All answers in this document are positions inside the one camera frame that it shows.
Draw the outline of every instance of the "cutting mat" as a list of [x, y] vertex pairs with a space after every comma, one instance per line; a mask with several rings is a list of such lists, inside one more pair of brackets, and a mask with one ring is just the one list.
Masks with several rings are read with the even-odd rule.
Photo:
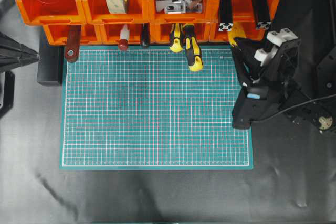
[[251, 132], [232, 128], [240, 91], [228, 47], [190, 72], [167, 47], [81, 47], [65, 65], [61, 169], [252, 169]]

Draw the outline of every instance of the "black and yellow screwdriver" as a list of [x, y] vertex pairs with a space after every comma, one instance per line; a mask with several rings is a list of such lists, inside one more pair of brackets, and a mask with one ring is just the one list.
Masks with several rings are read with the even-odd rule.
[[187, 23], [183, 26], [185, 36], [185, 53], [188, 59], [190, 71], [201, 71], [203, 69], [202, 51], [197, 43], [195, 25]]
[[170, 39], [170, 50], [173, 52], [181, 52], [183, 50], [183, 31], [182, 24], [176, 23], [173, 24], [172, 30], [169, 35]]

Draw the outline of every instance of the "black fabric backdrop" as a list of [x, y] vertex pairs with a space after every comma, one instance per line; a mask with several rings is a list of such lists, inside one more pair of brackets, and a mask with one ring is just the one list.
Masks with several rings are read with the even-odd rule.
[[[333, 47], [328, 0], [281, 0], [274, 29], [284, 27], [303, 41], [297, 80], [312, 92], [312, 67]], [[16, 7], [0, 29], [38, 49]], [[0, 123], [1, 223], [336, 220], [336, 139], [284, 116], [253, 127], [252, 171], [61, 171], [61, 87], [36, 72], [15, 70]]]

